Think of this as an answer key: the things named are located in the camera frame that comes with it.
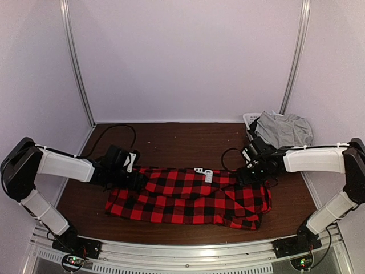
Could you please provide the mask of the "aluminium corner post right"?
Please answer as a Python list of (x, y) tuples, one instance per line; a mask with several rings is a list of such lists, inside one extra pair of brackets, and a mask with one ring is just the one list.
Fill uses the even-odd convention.
[(298, 74), (299, 65), (303, 49), (305, 46), (307, 30), (310, 20), (310, 0), (303, 0), (301, 6), (301, 12), (299, 16), (299, 25), (297, 32), (297, 39), (294, 48), (293, 60), (290, 67), (289, 77), (286, 83), (285, 92), (283, 95), (282, 103), (279, 109), (279, 113), (284, 115), (290, 103), (290, 98), (293, 93), (295, 80)]

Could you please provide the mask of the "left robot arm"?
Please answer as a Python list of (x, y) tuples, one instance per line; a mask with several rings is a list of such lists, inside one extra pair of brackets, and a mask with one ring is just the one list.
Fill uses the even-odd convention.
[(105, 189), (140, 191), (147, 178), (134, 170), (137, 151), (111, 145), (106, 154), (92, 159), (36, 144), (23, 138), (1, 163), (4, 193), (32, 214), (69, 253), (82, 248), (76, 228), (38, 190), (40, 176), (76, 180)]

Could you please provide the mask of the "aluminium corner post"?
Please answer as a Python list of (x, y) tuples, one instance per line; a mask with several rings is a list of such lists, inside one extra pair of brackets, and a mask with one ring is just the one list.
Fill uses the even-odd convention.
[(91, 111), (91, 106), (86, 93), (82, 72), (79, 64), (79, 58), (77, 55), (75, 38), (72, 29), (69, 1), (60, 0), (59, 3), (60, 3), (60, 13), (63, 21), (64, 32), (66, 35), (66, 43), (70, 55), (71, 68), (75, 78), (76, 88), (80, 97), (83, 110), (87, 118), (87, 122), (90, 127), (95, 127), (96, 123)]
[(297, 32), (297, 39), (294, 48), (293, 60), (290, 67), (289, 77), (286, 83), (285, 92), (283, 95), (282, 103), (279, 109), (279, 113), (284, 115), (290, 103), (290, 98), (293, 93), (295, 80), (298, 74), (299, 65), (303, 49), (305, 46), (307, 30), (310, 20), (310, 0), (303, 0), (301, 6), (301, 12), (299, 16), (299, 25)]

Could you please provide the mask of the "grey shirt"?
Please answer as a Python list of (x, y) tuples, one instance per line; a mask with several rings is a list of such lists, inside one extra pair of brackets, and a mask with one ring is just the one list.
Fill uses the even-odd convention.
[(296, 114), (263, 112), (257, 123), (256, 133), (275, 148), (309, 146), (314, 140), (309, 122)]

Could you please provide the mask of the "left circuit board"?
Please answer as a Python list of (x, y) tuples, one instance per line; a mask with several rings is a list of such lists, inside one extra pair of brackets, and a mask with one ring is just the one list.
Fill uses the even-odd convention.
[(65, 271), (76, 272), (84, 265), (85, 259), (73, 254), (66, 254), (62, 257), (61, 266)]

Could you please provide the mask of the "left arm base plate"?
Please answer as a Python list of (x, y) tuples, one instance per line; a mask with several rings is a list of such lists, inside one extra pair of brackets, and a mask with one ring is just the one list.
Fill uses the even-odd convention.
[(53, 249), (87, 259), (98, 259), (101, 246), (102, 243), (98, 240), (86, 239), (74, 233), (55, 235), (52, 243)]

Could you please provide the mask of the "red black plaid shirt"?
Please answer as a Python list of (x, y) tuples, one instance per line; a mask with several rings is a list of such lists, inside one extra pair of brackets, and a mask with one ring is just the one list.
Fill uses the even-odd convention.
[(257, 230), (272, 209), (269, 184), (241, 186), (234, 172), (214, 170), (212, 181), (192, 168), (139, 166), (146, 185), (111, 191), (105, 212), (122, 219), (151, 223), (215, 224)]

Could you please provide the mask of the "right circuit board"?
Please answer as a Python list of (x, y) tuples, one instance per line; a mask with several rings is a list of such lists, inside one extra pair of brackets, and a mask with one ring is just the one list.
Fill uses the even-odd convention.
[(307, 271), (313, 265), (314, 257), (312, 255), (291, 257), (290, 264), (291, 266), (300, 272)]

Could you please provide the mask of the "aluminium front rail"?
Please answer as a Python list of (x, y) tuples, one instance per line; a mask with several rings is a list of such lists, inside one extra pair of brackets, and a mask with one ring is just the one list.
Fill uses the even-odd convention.
[(277, 257), (273, 239), (213, 245), (148, 245), (102, 240), (99, 257), (78, 273), (303, 273), (299, 263), (313, 257), (309, 273), (354, 273), (336, 225), (319, 236), (311, 252)]

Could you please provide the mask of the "circuit board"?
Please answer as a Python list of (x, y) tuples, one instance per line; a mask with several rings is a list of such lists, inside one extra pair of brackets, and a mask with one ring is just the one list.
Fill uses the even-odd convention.
[(312, 255), (291, 257), (290, 264), (291, 266), (300, 272), (307, 271), (313, 265), (314, 257)]
[(76, 272), (84, 265), (85, 259), (73, 254), (66, 254), (62, 257), (61, 266), (65, 271)]

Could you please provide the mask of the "white plastic laundry basket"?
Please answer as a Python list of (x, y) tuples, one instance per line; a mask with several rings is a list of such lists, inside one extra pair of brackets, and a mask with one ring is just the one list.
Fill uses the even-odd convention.
[(249, 133), (250, 130), (250, 125), (261, 116), (261, 112), (259, 113), (245, 113), (242, 115), (242, 118), (244, 120), (245, 126), (246, 126), (246, 133), (248, 136), (248, 139), (251, 141), (253, 140), (253, 137), (251, 136), (251, 134)]

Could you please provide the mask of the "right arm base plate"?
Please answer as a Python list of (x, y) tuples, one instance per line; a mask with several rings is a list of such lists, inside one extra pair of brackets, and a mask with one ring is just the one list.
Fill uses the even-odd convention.
[(276, 258), (294, 256), (310, 252), (322, 246), (321, 240), (312, 233), (299, 233), (296, 236), (277, 239), (272, 242)]

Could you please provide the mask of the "aluminium corner post left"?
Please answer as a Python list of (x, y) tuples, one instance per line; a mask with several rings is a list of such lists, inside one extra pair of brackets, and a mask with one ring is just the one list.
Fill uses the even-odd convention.
[(75, 38), (72, 29), (69, 1), (60, 0), (59, 3), (60, 3), (60, 13), (63, 21), (64, 32), (66, 35), (66, 43), (70, 55), (71, 68), (75, 78), (76, 88), (80, 97), (83, 110), (87, 118), (87, 122), (90, 127), (95, 127), (96, 123), (91, 111), (91, 106), (86, 93), (82, 72), (79, 64), (79, 58), (77, 55)]

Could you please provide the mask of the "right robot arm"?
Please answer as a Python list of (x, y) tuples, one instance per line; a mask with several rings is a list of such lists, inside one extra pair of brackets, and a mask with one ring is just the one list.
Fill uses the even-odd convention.
[(332, 223), (364, 203), (364, 143), (274, 148), (261, 138), (241, 150), (245, 161), (237, 170), (241, 185), (263, 182), (283, 173), (304, 175), (310, 193), (320, 205), (298, 228), (292, 246), (304, 252)]

